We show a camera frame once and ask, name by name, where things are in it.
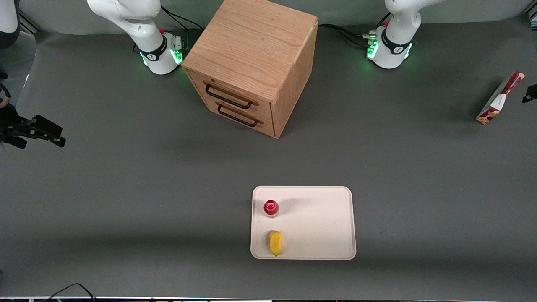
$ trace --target red and white box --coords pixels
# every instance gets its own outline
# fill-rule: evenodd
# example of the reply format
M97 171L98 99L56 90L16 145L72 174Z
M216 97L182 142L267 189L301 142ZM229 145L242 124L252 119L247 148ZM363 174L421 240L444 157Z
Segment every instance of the red and white box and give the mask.
M510 78L500 84L476 120L481 124L486 125L493 118L497 117L502 111L507 95L524 79L525 76L526 75L523 73L515 71Z

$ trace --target red bottle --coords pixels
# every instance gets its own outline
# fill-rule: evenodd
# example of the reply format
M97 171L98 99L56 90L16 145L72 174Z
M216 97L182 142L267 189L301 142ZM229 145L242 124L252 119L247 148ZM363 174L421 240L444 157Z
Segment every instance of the red bottle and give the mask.
M278 212L280 210L280 206L277 202L273 200L269 200L265 202L265 205L263 206L263 209L265 210L265 213L269 217L276 217L278 215Z

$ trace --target box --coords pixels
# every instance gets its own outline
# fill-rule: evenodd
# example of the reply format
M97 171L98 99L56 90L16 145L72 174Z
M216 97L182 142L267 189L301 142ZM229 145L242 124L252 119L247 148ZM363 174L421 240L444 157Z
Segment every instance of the box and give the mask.
M279 138L311 74L317 17L225 0L183 61L207 108Z
M501 83L483 110L481 110L481 113L479 113L476 120L481 124L486 125L493 118L497 117L503 109L507 95L524 79L524 77L525 75L523 73L515 71L510 78Z

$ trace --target drawer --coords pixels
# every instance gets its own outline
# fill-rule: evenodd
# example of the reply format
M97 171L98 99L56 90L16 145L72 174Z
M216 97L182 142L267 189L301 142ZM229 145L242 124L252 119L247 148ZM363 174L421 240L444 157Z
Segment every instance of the drawer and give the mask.
M238 110L224 102L207 102L207 108L212 112L233 120L241 125L252 128L256 131L264 133L266 135L274 137L274 128L272 126L272 121L262 119L260 117L252 117L247 113L244 113L241 110Z
M207 106L209 106L209 103L218 102L225 107L233 108L247 116L272 121L270 103L260 102L242 96L241 94L224 87L223 84L215 83L217 81L210 77L198 74L194 71L188 70L188 75L191 77L192 82L195 83L198 93L204 99Z

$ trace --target green led light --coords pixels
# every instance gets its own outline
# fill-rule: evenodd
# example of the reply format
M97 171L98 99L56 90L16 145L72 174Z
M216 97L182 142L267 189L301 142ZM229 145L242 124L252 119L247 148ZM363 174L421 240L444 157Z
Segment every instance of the green led light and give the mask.
M375 44L371 45L369 48L370 50L367 51L367 56L370 59L373 59L376 55L376 51L379 50L379 43L375 42Z
M181 64L183 61L183 52L182 51L175 51L173 49L170 49L170 53L173 56L173 59L175 60L175 63Z
M408 56L410 55L410 49L412 48L412 43L410 43L409 47L408 47L408 50L407 50L407 54L404 56L404 58L408 58Z
M142 57L143 64L147 66L146 58L143 57L143 54L140 52L140 56Z

